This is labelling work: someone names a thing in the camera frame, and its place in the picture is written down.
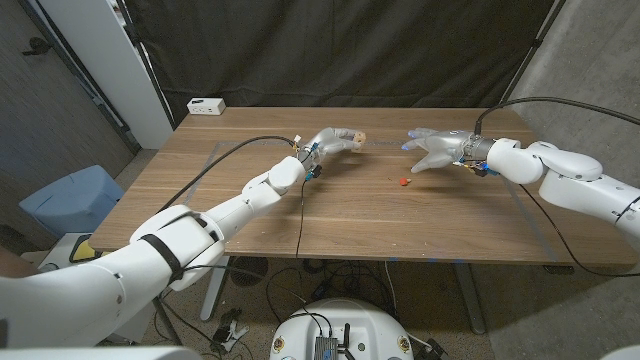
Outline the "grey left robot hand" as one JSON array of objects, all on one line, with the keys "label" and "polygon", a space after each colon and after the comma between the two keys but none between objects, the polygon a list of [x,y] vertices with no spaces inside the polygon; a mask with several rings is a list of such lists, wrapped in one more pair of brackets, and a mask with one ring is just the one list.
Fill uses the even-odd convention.
[{"label": "grey left robot hand", "polygon": [[366,141],[363,131],[348,128],[327,127],[302,146],[297,158],[309,171],[319,165],[330,154],[343,150],[359,151]]}]

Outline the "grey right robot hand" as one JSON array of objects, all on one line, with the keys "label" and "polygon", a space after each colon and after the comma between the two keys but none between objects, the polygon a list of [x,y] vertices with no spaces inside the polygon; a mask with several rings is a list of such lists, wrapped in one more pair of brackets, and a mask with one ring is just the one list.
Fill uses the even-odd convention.
[{"label": "grey right robot hand", "polygon": [[456,165],[480,177],[489,173],[496,174],[487,165],[488,153],[495,143],[494,139],[464,130],[439,131],[429,128],[410,130],[408,136],[410,140],[401,146],[402,150],[421,148],[427,152],[427,155],[411,168],[412,173]]}]

